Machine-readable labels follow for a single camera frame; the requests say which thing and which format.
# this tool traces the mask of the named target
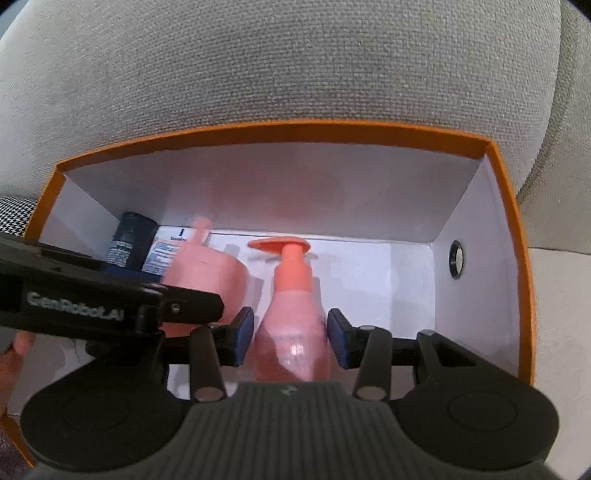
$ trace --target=beige sofa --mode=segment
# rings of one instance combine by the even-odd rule
[[[29,0],[0,40],[0,194],[166,131],[388,119],[499,144],[528,232],[548,459],[591,464],[591,25],[560,0]]]

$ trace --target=pink pump bottle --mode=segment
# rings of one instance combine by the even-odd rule
[[[326,380],[326,326],[312,295],[312,269],[304,262],[310,244],[297,237],[279,237],[253,240],[248,246],[281,256],[271,304],[255,337],[256,380]]]

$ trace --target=orange pump nozzle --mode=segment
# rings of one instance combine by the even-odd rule
[[[310,250],[306,240],[296,236],[279,236],[252,240],[248,246],[281,257],[281,263],[275,269],[275,292],[312,291],[312,269],[304,262],[304,254]]]

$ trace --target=box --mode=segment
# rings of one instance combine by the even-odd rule
[[[276,260],[246,244],[299,235],[312,245],[325,311],[338,307],[354,325],[400,337],[434,329],[532,382],[527,245],[501,156],[486,138],[353,121],[222,125],[143,138],[58,164],[26,235],[104,258],[126,211],[161,225],[211,219],[210,246],[248,267],[246,304],[257,320]],[[399,383],[411,382],[406,375]],[[182,390],[183,381],[173,375],[171,382]]]

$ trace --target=bottle body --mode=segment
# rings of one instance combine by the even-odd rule
[[[279,291],[255,337],[256,380],[326,380],[329,351],[322,311],[311,292]]]

